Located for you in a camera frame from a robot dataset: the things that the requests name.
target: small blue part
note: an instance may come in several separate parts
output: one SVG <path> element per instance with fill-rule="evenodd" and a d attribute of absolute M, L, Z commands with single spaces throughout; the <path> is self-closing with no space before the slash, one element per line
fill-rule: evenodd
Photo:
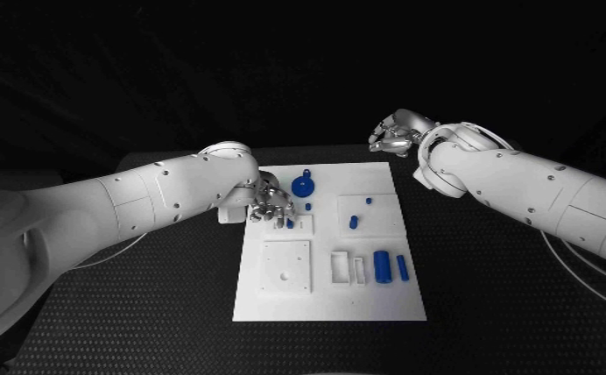
<path fill-rule="evenodd" d="M 400 268 L 400 277 L 401 277 L 401 281 L 409 281 L 407 278 L 407 269 L 406 269 L 406 262 L 404 262 L 404 256 L 398 255 L 396 257 L 397 259 L 397 267 Z"/>
<path fill-rule="evenodd" d="M 349 229 L 355 229 L 355 228 L 357 228 L 357 216 L 351 216 Z"/>
<path fill-rule="evenodd" d="M 290 189 L 292 193 L 303 198 L 308 197 L 314 192 L 314 180 L 312 180 L 312 173 L 309 172 L 309 169 L 305 169 L 302 171 L 302 176 L 293 179 Z"/>
<path fill-rule="evenodd" d="M 388 252 L 374 251 L 374 279 L 377 283 L 391 283 L 391 266 L 388 264 Z"/>

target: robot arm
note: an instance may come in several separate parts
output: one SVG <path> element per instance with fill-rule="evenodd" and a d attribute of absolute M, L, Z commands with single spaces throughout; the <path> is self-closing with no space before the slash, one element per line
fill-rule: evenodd
<path fill-rule="evenodd" d="M 429 189 L 455 198 L 469 192 L 504 215 L 606 258 L 603 178 L 498 148 L 473 124 L 442 125 L 407 110 L 383 121 L 368 142 L 371 152 L 400 157 L 419 144 L 414 178 Z"/>
<path fill-rule="evenodd" d="M 112 244 L 219 208 L 220 223 L 293 219 L 293 205 L 250 149 L 233 142 L 122 173 L 0 191 L 0 333 L 63 272 Z"/>

